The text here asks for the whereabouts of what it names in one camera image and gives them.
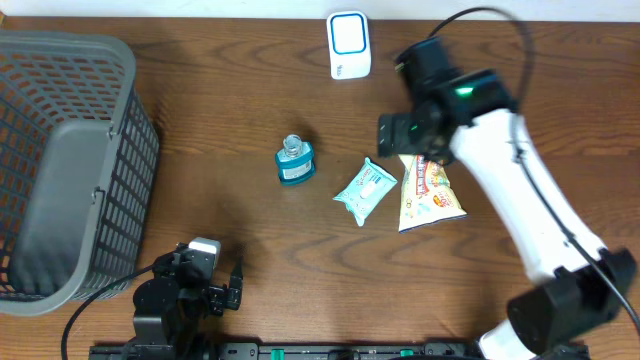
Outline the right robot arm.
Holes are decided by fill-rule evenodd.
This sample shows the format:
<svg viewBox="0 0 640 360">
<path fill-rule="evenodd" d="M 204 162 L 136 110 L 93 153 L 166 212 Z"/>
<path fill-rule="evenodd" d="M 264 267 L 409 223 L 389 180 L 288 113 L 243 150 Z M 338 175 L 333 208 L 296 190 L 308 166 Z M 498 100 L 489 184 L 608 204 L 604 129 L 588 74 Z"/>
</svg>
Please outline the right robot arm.
<svg viewBox="0 0 640 360">
<path fill-rule="evenodd" d="M 637 274 L 630 251 L 610 251 L 571 207 L 539 156 L 517 102 L 492 70 L 400 70 L 413 108 L 379 120 L 378 153 L 457 159 L 508 230 L 533 289 L 482 335 L 486 359 L 534 359 L 626 311 Z"/>
</svg>

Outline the teal mouthwash bottle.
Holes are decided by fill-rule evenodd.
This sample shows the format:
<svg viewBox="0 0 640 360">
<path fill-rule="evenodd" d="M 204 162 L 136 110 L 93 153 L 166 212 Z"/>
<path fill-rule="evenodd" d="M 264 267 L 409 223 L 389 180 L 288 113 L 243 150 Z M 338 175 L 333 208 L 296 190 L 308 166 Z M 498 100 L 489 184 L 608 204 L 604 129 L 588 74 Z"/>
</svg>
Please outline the teal mouthwash bottle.
<svg viewBox="0 0 640 360">
<path fill-rule="evenodd" d="M 314 149 L 310 142 L 290 134 L 283 139 L 282 148 L 275 154 L 278 178 L 282 185 L 303 183 L 314 176 Z"/>
</svg>

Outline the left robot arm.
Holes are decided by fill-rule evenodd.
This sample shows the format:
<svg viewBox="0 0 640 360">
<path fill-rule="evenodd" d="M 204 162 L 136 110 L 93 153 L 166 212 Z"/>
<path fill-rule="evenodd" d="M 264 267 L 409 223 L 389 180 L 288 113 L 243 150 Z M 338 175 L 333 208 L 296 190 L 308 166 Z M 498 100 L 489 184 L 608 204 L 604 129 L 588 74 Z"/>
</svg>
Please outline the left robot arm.
<svg viewBox="0 0 640 360">
<path fill-rule="evenodd" d="M 240 308 L 243 290 L 242 260 L 236 262 L 229 282 L 213 285 L 216 256 L 181 244 L 159 257 L 153 278 L 134 293 L 135 337 L 122 357 L 129 360 L 215 359 L 216 350 L 199 332 L 209 316 Z"/>
</svg>

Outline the yellow snack bag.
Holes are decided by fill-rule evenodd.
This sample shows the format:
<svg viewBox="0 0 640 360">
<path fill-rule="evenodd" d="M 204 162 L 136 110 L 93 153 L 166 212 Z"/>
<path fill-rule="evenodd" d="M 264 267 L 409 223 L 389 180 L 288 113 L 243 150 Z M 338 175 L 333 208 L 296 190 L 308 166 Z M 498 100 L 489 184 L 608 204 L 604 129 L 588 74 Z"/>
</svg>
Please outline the yellow snack bag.
<svg viewBox="0 0 640 360">
<path fill-rule="evenodd" d="M 467 215 L 444 167 L 422 155 L 400 155 L 405 167 L 399 214 L 400 233 Z"/>
</svg>

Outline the teal wet wipes pack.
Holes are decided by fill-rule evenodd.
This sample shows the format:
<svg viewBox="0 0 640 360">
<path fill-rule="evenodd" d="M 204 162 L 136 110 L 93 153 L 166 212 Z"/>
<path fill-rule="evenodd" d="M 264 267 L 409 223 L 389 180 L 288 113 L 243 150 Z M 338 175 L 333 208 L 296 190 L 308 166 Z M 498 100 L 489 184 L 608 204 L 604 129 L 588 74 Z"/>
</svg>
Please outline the teal wet wipes pack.
<svg viewBox="0 0 640 360">
<path fill-rule="evenodd" d="M 366 157 L 354 179 L 333 200 L 341 202 L 359 227 L 397 184 L 393 175 Z"/>
</svg>

